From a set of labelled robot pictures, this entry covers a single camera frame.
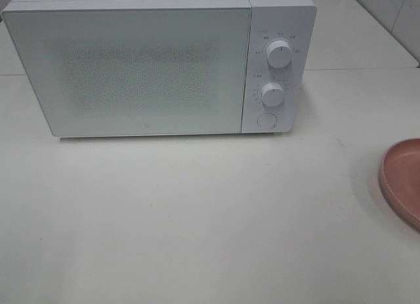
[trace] pink plate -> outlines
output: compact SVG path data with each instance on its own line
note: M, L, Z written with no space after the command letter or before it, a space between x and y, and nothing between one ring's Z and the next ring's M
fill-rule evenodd
M420 229L420 139L389 148L382 159L379 182L389 204Z

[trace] power knob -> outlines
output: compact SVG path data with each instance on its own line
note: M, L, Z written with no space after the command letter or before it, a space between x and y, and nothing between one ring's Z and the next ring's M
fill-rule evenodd
M269 83L261 89L261 100L268 107L280 105L284 100L285 89L279 83Z
M267 60L273 68L284 68L291 62L293 46L286 39L273 41L267 47Z

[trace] white microwave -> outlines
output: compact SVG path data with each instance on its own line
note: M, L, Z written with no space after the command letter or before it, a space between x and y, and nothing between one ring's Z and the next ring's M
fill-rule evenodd
M311 0L13 0L2 17L57 137L291 129Z

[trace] white countertop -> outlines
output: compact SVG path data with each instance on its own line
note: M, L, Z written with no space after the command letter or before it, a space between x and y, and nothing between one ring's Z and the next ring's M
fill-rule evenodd
M0 76L0 303L419 303L420 233L377 182L420 135L420 70L395 57L306 71L284 135L60 141Z

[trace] timer knob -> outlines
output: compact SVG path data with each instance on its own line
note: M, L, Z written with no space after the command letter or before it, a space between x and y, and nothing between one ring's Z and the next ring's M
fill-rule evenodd
M284 68L291 62L293 46L290 41L282 39L273 41L267 47L267 60L273 68Z
M268 107L280 105L284 100L285 89L279 83L269 83L261 89L261 100Z

